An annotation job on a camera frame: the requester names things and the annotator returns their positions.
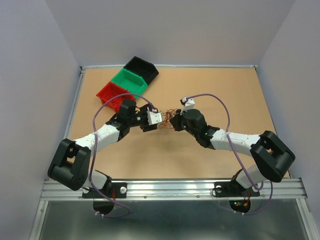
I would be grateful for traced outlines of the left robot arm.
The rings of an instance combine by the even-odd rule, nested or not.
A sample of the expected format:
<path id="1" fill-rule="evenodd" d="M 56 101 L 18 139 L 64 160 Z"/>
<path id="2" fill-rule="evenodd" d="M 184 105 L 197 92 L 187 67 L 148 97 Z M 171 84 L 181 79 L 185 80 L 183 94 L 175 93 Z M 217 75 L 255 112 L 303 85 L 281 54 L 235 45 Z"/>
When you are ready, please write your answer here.
<path id="1" fill-rule="evenodd" d="M 111 177 L 90 169 L 93 165 L 92 157 L 108 145 L 122 140 L 131 128 L 140 127 L 143 132 L 148 132 L 156 130 L 161 122 L 161 113 L 150 104 L 137 107 L 134 100 L 125 99 L 119 111 L 101 128 L 76 140 L 63 139 L 47 175 L 73 191 L 81 188 L 94 190 L 100 197 L 114 194 Z"/>

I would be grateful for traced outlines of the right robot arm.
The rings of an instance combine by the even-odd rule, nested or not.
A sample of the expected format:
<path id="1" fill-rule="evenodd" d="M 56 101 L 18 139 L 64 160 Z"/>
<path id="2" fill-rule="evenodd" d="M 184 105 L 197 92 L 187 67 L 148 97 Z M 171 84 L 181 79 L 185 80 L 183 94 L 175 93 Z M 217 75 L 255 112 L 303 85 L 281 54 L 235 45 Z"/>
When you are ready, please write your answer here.
<path id="1" fill-rule="evenodd" d="M 232 151 L 235 156 L 252 157 L 254 165 L 241 168 L 225 185 L 216 188 L 216 194 L 242 195 L 254 185 L 269 180 L 282 181 L 296 159 L 295 154 L 272 131 L 262 134 L 240 134 L 226 132 L 207 124 L 204 115 L 197 109 L 178 109 L 170 120 L 175 131 L 187 131 L 197 143 L 212 150 Z"/>

